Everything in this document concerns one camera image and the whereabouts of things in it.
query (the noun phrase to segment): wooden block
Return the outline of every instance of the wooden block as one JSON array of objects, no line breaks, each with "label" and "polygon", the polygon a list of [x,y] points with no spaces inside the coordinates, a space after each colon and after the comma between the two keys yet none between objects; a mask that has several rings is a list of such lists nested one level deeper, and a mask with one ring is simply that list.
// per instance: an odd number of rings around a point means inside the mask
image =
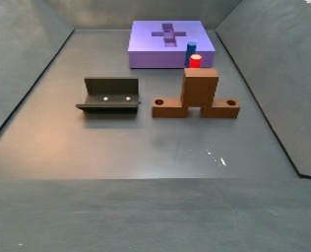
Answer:
[{"label": "wooden block", "polygon": [[180,98],[153,98],[152,103],[152,117],[160,118],[187,118],[188,117],[188,107],[183,107],[183,102]]},{"label": "wooden block", "polygon": [[203,118],[237,118],[241,106],[236,98],[216,98],[212,107],[203,107]]},{"label": "wooden block", "polygon": [[183,104],[212,106],[219,74],[213,68],[187,68],[183,83]]}]

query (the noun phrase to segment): red cylinder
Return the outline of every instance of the red cylinder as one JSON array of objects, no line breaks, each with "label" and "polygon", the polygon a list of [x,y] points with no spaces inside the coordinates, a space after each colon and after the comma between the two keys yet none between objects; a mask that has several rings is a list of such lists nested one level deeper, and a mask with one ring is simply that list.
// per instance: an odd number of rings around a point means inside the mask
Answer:
[{"label": "red cylinder", "polygon": [[201,65],[201,55],[193,54],[191,58],[191,68],[199,68]]}]

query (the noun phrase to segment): dark gray bracket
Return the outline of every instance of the dark gray bracket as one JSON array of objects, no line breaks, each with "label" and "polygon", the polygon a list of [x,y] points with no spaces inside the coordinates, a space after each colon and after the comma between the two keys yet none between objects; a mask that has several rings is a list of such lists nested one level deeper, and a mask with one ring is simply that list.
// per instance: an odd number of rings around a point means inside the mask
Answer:
[{"label": "dark gray bracket", "polygon": [[88,98],[77,107],[85,111],[138,110],[137,78],[85,78]]}]

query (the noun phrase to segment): cross-shaped hole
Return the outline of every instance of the cross-shaped hole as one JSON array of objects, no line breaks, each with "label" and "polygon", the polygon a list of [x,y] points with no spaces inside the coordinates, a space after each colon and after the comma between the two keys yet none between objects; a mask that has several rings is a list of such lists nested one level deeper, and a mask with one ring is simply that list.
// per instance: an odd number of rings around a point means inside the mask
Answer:
[{"label": "cross-shaped hole", "polygon": [[153,31],[152,36],[164,36],[165,47],[177,47],[177,36],[188,36],[185,31],[175,31],[173,24],[163,24],[163,31]]}]

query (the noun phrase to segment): gray wall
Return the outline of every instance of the gray wall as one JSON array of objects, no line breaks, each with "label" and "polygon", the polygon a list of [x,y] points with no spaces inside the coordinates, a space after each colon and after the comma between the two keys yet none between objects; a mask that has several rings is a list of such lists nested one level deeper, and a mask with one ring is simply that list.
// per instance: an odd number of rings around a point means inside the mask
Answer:
[{"label": "gray wall", "polygon": [[245,0],[217,33],[296,168],[311,176],[311,4]]},{"label": "gray wall", "polygon": [[201,20],[215,29],[241,0],[46,0],[77,29],[130,29],[133,20]]},{"label": "gray wall", "polygon": [[0,0],[0,126],[72,32],[46,2]]}]

